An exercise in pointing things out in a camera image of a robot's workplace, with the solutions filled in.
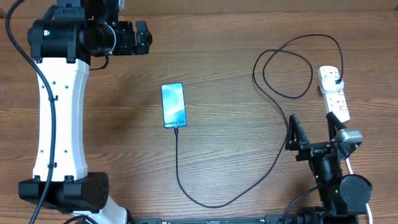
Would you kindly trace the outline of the white charger plug adapter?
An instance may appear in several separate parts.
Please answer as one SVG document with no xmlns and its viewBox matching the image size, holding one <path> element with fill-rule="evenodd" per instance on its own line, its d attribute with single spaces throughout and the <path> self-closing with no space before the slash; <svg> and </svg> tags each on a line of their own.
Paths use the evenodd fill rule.
<svg viewBox="0 0 398 224">
<path fill-rule="evenodd" d="M 338 91 L 341 91 L 344 88 L 344 81 L 340 81 L 337 83 L 337 80 L 332 78 L 322 78 L 320 80 L 320 91 L 327 95 L 332 94 Z"/>
</svg>

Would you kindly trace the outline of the white power strip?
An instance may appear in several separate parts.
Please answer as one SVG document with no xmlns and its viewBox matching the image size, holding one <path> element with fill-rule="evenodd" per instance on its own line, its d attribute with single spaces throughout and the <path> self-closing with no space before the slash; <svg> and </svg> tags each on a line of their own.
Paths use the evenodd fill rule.
<svg viewBox="0 0 398 224">
<path fill-rule="evenodd" d="M 319 86 L 320 80 L 322 78 L 334 78 L 335 80 L 340 79 L 339 71 L 336 67 L 325 65 L 321 66 L 318 69 L 318 79 Z M 332 93 L 332 94 L 322 94 L 323 101 L 325 104 L 325 110 L 327 113 L 334 112 L 336 117 L 342 122 L 345 123 L 350 120 L 349 111 L 346 103 L 346 98 L 343 89 L 341 91 Z"/>
</svg>

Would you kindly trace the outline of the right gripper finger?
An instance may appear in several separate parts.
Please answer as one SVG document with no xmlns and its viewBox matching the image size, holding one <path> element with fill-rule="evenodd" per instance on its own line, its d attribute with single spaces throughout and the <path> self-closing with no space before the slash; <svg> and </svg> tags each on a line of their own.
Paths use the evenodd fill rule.
<svg viewBox="0 0 398 224">
<path fill-rule="evenodd" d="M 326 118 L 328 121 L 328 134 L 330 142 L 336 137 L 338 131 L 341 129 L 345 129 L 346 126 L 336 117 L 334 112 L 329 112 L 326 114 Z"/>
<path fill-rule="evenodd" d="M 290 115 L 285 149 L 289 151 L 299 151 L 309 143 L 310 141 L 296 115 Z"/>
</svg>

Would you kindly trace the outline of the Samsung Galaxy smartphone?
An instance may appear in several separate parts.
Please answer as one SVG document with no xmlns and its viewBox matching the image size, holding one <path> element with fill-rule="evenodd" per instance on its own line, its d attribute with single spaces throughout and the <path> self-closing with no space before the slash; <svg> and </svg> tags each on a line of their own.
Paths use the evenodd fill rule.
<svg viewBox="0 0 398 224">
<path fill-rule="evenodd" d="M 165 128 L 180 128 L 187 125 L 185 98 L 182 83 L 161 86 L 162 108 Z"/>
</svg>

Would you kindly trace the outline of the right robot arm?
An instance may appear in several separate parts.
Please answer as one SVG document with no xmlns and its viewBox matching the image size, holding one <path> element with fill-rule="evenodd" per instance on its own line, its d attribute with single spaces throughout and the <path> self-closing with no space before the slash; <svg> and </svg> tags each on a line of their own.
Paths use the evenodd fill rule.
<svg viewBox="0 0 398 224">
<path fill-rule="evenodd" d="M 349 158 L 363 142 L 357 129 L 347 128 L 334 113 L 326 115 L 329 141 L 311 143 L 296 115 L 289 118 L 286 150 L 297 151 L 297 161 L 308 161 L 316 186 L 298 196 L 286 208 L 283 223 L 357 223 L 367 214 L 366 205 L 373 189 L 370 181 L 358 174 L 343 175 L 341 161 Z M 310 193 L 318 191 L 321 206 L 303 207 L 294 215 L 290 209 Z"/>
</svg>

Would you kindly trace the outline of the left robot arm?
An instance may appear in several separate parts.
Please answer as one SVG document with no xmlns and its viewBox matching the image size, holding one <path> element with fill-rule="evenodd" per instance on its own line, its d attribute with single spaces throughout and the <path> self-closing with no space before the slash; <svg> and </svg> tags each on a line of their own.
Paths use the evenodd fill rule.
<svg viewBox="0 0 398 224">
<path fill-rule="evenodd" d="M 24 58 L 37 73 L 39 146 L 32 177 L 19 197 L 83 223 L 132 223 L 109 194 L 105 172 L 90 172 L 83 147 L 83 104 L 91 58 L 146 55 L 152 35 L 144 21 L 120 21 L 120 0 L 58 1 L 28 31 Z"/>
</svg>

